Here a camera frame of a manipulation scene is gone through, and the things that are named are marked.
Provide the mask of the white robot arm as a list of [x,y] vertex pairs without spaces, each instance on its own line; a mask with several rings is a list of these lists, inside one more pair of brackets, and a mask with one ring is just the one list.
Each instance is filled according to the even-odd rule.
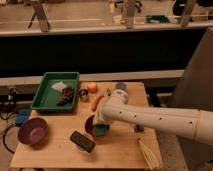
[[129,105],[128,93],[115,89],[95,114],[93,124],[108,125],[113,121],[143,125],[213,146],[211,111]]

